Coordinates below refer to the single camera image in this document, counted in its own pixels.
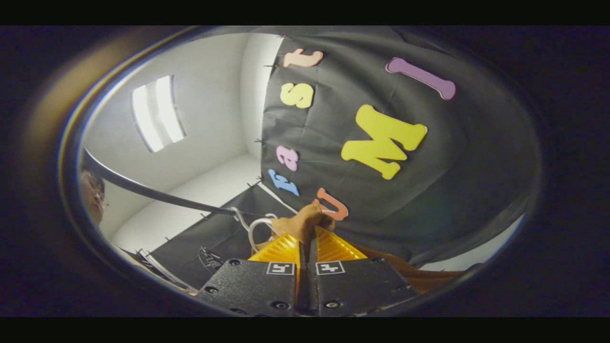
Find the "foam letter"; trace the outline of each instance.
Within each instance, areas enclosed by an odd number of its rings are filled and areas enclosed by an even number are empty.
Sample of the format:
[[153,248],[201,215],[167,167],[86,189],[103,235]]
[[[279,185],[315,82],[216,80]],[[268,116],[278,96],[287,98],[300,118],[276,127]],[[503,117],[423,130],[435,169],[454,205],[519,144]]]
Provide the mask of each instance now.
[[269,169],[269,176],[271,176],[271,180],[276,188],[287,190],[294,195],[299,196],[299,191],[296,189],[294,182],[288,182],[288,179],[278,175],[273,169]]
[[284,84],[279,98],[288,106],[296,105],[300,109],[306,109],[311,106],[314,89],[308,84]]
[[386,163],[380,159],[404,161],[407,156],[392,139],[400,142],[405,150],[415,150],[428,132],[421,124],[411,125],[388,117],[373,109],[371,105],[362,105],[356,114],[356,123],[373,140],[349,140],[343,145],[341,158],[346,161],[355,159],[381,173],[390,180],[398,173],[400,165],[396,162]]
[[445,100],[451,100],[451,98],[453,98],[453,96],[456,94],[456,85],[453,82],[443,80],[438,76],[418,68],[399,57],[394,57],[392,60],[390,60],[390,62],[388,62],[386,65],[386,70],[390,73],[405,74],[406,76],[410,76],[420,82],[425,83],[426,85],[436,89],[440,94],[440,97]]
[[275,152],[278,155],[279,163],[284,164],[288,169],[296,172],[296,162],[299,160],[299,155],[296,154],[296,151],[280,145]]
[[299,67],[312,67],[322,59],[321,51],[314,51],[311,55],[301,55],[301,52],[303,52],[303,49],[296,49],[295,52],[289,52],[284,55],[284,68],[291,64],[298,65]]
[[320,205],[320,208],[322,208],[322,211],[324,211],[324,213],[330,215],[335,220],[341,221],[350,214],[350,212],[347,210],[347,207],[345,207],[345,205],[342,204],[341,201],[331,197],[330,194],[326,193],[324,188],[318,189],[317,196],[320,199],[324,199],[324,200],[328,201],[329,203],[333,204],[337,208],[337,211],[336,212],[330,211],[328,208],[326,208],[326,206],[322,205],[320,203],[320,200],[318,200],[318,199],[314,199],[311,203]]

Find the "yellow letter m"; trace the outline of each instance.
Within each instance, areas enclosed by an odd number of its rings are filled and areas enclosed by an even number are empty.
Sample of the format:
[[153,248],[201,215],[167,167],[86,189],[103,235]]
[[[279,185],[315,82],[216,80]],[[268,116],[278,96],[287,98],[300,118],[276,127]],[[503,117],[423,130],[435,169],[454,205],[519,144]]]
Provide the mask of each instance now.
[[404,161],[405,153],[394,144],[392,139],[400,142],[405,150],[412,151],[417,148],[428,132],[422,124],[411,125],[403,121],[388,117],[373,109],[371,105],[363,105],[356,114],[356,123],[373,140],[349,140],[343,145],[341,158],[346,161],[355,159],[381,173],[381,176],[390,180],[400,170],[396,162],[387,163],[380,159],[393,159]]

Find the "white ceiling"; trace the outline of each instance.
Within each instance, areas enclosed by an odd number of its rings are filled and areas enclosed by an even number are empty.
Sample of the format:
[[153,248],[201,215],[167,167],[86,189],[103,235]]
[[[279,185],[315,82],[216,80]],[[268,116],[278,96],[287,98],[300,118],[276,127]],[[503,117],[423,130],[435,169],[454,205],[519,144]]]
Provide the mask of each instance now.
[[[84,147],[116,172],[163,192],[248,150],[260,159],[253,140],[260,137],[270,73],[263,65],[273,62],[280,43],[275,35],[230,34],[189,42],[155,57],[102,103],[85,133]],[[135,124],[131,92],[167,75],[174,75],[186,137],[150,153]],[[151,202],[109,182],[106,198],[110,206],[100,227],[107,237]]]

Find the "orange fabric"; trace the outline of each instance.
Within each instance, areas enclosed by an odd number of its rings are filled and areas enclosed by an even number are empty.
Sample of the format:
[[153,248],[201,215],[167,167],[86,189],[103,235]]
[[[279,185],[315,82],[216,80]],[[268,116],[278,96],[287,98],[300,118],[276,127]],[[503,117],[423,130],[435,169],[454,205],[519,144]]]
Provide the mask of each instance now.
[[[309,244],[311,242],[312,234],[315,232],[316,226],[320,226],[329,231],[333,231],[335,229],[335,220],[332,217],[322,213],[322,210],[318,204],[310,204],[303,207],[299,213],[292,218],[272,218],[271,224],[279,236],[288,233],[297,238],[305,245],[307,249],[306,251],[309,251]],[[419,293],[429,292],[443,286],[456,276],[463,273],[419,270],[410,265],[408,262],[394,255],[381,253],[352,242],[349,243],[354,248],[360,250],[368,258],[384,258],[388,260],[394,266],[397,272],[405,277],[411,283],[412,287]],[[269,242],[257,244],[256,247],[260,250],[267,244],[269,244]]]

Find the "brown cloth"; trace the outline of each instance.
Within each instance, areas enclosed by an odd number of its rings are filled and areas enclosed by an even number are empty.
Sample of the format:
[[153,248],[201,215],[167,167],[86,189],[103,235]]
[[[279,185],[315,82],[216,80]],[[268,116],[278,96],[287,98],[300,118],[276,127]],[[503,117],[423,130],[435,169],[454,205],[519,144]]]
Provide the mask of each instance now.
[[[329,215],[322,213],[322,210],[317,204],[310,204],[303,207],[299,213],[292,218],[272,218],[271,224],[273,225],[273,229],[278,233],[277,235],[274,233],[274,237],[290,234],[307,248],[309,247],[316,226],[320,226],[328,231],[333,231],[335,229],[335,220]],[[269,244],[269,242],[257,244],[256,247],[260,250],[267,244]],[[388,260],[398,273],[403,275],[419,293],[425,293],[443,286],[454,277],[463,273],[419,270],[394,255],[374,251],[358,244],[350,244],[354,248],[360,250],[360,252],[365,254],[368,258],[384,258]]]

